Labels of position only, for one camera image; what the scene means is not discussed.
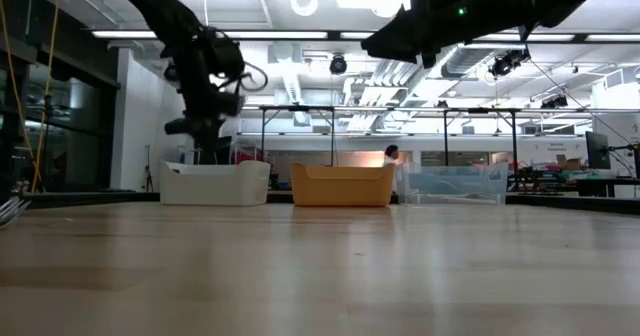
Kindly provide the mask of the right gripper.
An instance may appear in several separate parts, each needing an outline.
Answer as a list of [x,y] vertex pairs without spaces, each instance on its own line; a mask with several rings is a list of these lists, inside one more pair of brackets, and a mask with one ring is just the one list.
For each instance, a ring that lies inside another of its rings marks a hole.
[[435,65],[445,46],[521,25],[532,14],[532,0],[410,0],[378,31],[363,40],[371,57]]

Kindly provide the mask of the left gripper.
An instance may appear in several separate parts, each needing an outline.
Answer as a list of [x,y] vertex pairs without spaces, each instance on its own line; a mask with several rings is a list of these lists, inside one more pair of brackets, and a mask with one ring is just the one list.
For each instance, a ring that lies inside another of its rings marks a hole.
[[168,81],[176,87],[183,97],[185,110],[183,116],[164,125],[167,135],[187,134],[194,139],[196,151],[195,164],[217,165],[219,128],[226,116],[235,117],[244,106],[244,97],[240,95],[242,81],[246,77],[241,74],[225,80],[220,86],[209,83],[203,91],[184,90],[176,74],[170,74]]

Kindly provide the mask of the black computer monitor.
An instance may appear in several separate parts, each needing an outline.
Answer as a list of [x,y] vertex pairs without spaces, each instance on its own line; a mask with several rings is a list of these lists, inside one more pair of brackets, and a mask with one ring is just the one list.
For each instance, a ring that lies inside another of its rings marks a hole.
[[608,137],[604,134],[587,131],[585,139],[589,168],[596,170],[610,169]]
[[221,165],[229,165],[231,163],[231,148],[233,145],[233,137],[225,136],[219,139],[220,148],[217,152],[218,162]]

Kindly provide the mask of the white plastic bin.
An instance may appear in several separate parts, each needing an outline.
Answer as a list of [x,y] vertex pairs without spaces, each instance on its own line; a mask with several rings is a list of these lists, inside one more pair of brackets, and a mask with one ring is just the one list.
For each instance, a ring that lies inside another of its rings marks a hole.
[[256,206],[267,200],[270,165],[190,165],[164,161],[159,167],[160,200],[179,206]]

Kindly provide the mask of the small black tripod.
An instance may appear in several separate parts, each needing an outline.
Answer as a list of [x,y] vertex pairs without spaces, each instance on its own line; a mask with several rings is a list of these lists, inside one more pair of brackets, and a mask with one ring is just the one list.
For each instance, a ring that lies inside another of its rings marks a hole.
[[153,192],[153,176],[151,173],[151,165],[150,165],[150,146],[145,146],[145,166],[144,166],[144,185],[143,188],[146,192]]

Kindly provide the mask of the person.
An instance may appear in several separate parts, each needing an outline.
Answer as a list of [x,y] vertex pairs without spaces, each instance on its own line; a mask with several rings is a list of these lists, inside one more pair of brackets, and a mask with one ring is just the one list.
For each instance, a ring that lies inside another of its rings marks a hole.
[[404,161],[405,157],[397,145],[391,144],[386,147],[382,166],[394,167],[393,194],[397,194],[400,191],[400,184],[404,175]]

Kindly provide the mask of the orange plastic bin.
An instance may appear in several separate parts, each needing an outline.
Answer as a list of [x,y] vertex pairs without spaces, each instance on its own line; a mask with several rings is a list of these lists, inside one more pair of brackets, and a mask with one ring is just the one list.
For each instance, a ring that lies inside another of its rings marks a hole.
[[301,207],[386,207],[395,167],[325,167],[290,164],[293,201]]

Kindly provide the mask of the clear plastic bin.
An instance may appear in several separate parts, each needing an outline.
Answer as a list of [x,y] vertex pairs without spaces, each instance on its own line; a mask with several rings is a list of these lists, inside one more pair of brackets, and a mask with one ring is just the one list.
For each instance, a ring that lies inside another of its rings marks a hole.
[[508,164],[420,166],[403,164],[396,171],[399,202],[407,205],[504,205]]

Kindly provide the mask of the dark background desk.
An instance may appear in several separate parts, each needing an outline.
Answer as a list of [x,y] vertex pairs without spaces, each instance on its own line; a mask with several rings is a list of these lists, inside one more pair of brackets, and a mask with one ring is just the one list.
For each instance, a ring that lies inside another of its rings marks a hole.
[[550,178],[533,179],[524,184],[520,194],[541,194],[561,196],[573,193],[579,197],[615,198],[616,186],[640,187],[640,180],[631,178],[596,178],[559,180]]

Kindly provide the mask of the black overhead frame bar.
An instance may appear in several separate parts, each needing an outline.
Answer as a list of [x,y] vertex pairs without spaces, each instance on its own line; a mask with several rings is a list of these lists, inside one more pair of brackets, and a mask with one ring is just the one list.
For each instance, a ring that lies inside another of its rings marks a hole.
[[[100,39],[107,40],[155,40],[156,35],[150,30],[92,30],[91,33]],[[327,40],[327,41],[362,41],[372,36],[368,31],[304,31],[304,30],[232,30],[226,31],[231,38],[246,41],[277,40]],[[514,32],[488,34],[472,39],[472,42],[507,43],[521,42],[520,36]],[[640,44],[640,33],[533,33],[527,38],[528,43],[563,44]]]

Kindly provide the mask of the black background table frame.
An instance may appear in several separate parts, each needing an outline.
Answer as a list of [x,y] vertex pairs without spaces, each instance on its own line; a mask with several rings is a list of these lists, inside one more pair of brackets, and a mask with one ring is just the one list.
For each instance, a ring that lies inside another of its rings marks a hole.
[[503,113],[509,113],[511,116],[511,138],[512,138],[512,155],[513,155],[513,170],[514,173],[518,172],[518,151],[517,151],[517,131],[516,131],[516,116],[521,112],[520,108],[488,108],[488,107],[471,107],[471,108],[444,108],[442,113],[443,126],[444,126],[444,161],[445,165],[449,166],[449,138],[448,138],[448,114],[449,113],[467,113],[472,114],[490,114],[493,113],[496,116],[501,117]]
[[311,111],[316,111],[320,116],[324,118],[326,123],[330,126],[330,165],[336,165],[336,132],[335,132],[335,124],[336,124],[336,108],[334,106],[317,106],[317,105],[263,105],[259,106],[258,110],[261,112],[261,132],[260,132],[260,149],[262,152],[261,160],[264,161],[266,157],[266,148],[265,148],[265,137],[266,137],[266,126],[269,124],[269,120],[266,118],[268,111],[275,111],[274,116],[276,116],[280,111],[288,111],[288,112],[305,112],[309,113]]

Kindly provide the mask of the white-handled fork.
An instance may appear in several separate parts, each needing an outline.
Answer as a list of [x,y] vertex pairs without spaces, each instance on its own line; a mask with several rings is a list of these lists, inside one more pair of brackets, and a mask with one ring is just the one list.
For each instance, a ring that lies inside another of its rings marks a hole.
[[0,229],[7,226],[20,216],[31,204],[30,201],[19,197],[11,198],[0,206]]

